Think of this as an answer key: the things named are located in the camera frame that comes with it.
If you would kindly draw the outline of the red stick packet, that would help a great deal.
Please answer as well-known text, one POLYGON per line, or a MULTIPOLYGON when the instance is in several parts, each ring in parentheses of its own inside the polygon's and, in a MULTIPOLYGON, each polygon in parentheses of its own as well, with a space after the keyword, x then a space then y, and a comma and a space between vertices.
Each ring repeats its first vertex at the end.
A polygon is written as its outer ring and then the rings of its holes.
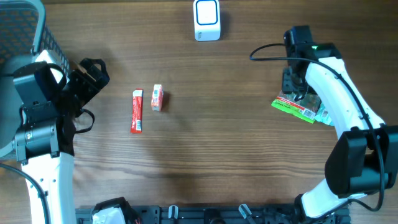
POLYGON ((131 133, 140 134, 142 132, 142 102, 143 89, 135 89, 132 93, 132 121, 131 133))

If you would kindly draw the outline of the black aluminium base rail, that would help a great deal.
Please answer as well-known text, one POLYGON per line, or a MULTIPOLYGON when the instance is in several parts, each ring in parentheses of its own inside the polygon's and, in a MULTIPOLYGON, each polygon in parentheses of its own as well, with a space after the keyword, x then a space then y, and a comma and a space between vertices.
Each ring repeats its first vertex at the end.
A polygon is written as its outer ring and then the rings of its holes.
POLYGON ((261 207, 250 207, 252 215, 244 218, 238 207, 179 207, 178 217, 170 218, 169 209, 160 206, 135 206, 141 223, 258 223, 284 224, 298 223, 292 204, 270 204, 261 207))

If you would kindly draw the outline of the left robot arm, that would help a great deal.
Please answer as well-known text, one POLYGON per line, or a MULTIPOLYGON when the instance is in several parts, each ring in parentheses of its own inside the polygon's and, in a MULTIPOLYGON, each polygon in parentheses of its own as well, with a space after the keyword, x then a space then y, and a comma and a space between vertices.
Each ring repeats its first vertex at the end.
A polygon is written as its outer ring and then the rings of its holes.
POLYGON ((12 140, 26 179, 32 223, 76 223, 73 198, 73 120, 108 83, 101 59, 84 58, 70 73, 55 62, 32 62, 14 72, 22 100, 21 124, 12 140))

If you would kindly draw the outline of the pale teal wipes packet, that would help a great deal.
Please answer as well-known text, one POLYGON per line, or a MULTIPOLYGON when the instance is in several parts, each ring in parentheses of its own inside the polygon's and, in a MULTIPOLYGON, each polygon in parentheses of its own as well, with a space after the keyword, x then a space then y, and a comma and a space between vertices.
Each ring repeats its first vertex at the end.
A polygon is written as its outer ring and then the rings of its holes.
POLYGON ((320 107, 314 117, 314 120, 329 126, 333 126, 333 121, 323 103, 320 104, 320 107))

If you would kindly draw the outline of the green snack bag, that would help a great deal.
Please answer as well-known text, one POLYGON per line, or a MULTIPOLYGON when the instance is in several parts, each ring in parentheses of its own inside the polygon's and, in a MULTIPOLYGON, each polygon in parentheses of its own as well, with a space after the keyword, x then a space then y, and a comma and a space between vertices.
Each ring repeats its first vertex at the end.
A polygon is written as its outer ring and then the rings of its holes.
POLYGON ((307 94, 304 99, 298 101, 294 100, 295 97, 294 93, 284 94, 281 91, 271 103, 271 106, 313 124, 315 115, 321 104, 321 99, 318 95, 314 94, 307 94))

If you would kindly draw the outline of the white barcode scanner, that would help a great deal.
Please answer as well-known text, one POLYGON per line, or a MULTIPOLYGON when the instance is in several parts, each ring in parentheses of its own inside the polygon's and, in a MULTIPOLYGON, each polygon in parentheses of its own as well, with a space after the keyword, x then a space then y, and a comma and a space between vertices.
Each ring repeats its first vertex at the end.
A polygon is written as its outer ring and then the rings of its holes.
POLYGON ((194 0, 193 22, 196 41, 218 40, 221 37, 219 0, 194 0))

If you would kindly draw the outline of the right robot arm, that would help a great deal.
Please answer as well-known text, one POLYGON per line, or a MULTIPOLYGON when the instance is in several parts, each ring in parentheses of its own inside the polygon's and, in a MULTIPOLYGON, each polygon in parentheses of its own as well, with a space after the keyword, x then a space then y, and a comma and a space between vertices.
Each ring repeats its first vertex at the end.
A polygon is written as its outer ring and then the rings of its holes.
POLYGON ((397 126, 388 126, 366 103, 334 44, 317 44, 309 26, 284 34, 291 78, 287 92, 315 92, 336 129, 338 142, 325 164, 325 178, 298 198, 303 217, 317 221, 338 207, 394 186, 397 126))

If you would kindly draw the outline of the red Kleenex tissue pack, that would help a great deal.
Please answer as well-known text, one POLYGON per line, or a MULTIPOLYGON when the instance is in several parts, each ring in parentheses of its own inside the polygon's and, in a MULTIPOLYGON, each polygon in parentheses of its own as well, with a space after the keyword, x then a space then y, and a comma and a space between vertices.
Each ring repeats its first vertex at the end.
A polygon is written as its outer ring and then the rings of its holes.
POLYGON ((164 91, 161 84, 155 84, 151 98, 151 108, 153 111, 161 111, 164 91))

